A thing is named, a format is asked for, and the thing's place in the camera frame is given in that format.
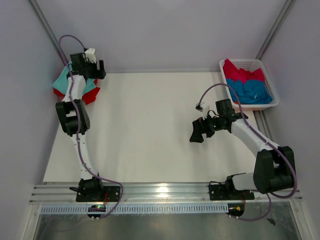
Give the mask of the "teal t shirt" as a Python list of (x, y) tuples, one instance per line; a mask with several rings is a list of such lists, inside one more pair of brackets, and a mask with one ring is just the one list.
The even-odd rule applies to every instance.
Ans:
[[(55, 94), (60, 96), (65, 96), (67, 94), (68, 85), (69, 85), (68, 79), (67, 79), (68, 73), (69, 72), (67, 68), (64, 67), (60, 76), (53, 82), (52, 87), (53, 87), (53, 92)], [(83, 89), (82, 95), (84, 96), (91, 92), (98, 93), (100, 91), (100, 88), (96, 86), (97, 82), (98, 82), (97, 79), (88, 78), (86, 81), (86, 85)]]

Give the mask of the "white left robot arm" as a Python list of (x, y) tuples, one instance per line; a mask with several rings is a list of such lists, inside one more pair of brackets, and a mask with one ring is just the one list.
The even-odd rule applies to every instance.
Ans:
[(61, 128), (72, 140), (80, 169), (78, 187), (71, 187), (77, 193), (77, 202), (101, 202), (105, 189), (99, 172), (89, 157), (86, 132), (90, 129), (89, 115), (82, 102), (83, 90), (88, 79), (104, 79), (104, 61), (97, 63), (95, 49), (70, 55), (67, 65), (67, 92), (61, 102), (55, 105)]

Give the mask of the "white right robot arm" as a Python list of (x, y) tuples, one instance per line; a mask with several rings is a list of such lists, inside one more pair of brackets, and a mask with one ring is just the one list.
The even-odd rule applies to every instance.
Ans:
[(240, 139), (255, 156), (252, 173), (239, 173), (227, 177), (224, 193), (230, 199), (237, 198), (244, 191), (257, 191), (261, 194), (291, 189), (288, 197), (297, 190), (294, 152), (288, 146), (280, 146), (260, 131), (252, 127), (248, 117), (242, 112), (236, 112), (229, 99), (217, 101), (216, 111), (196, 105), (196, 110), (203, 116), (192, 122), (191, 143), (202, 143), (205, 138), (211, 138), (218, 131), (228, 131)]

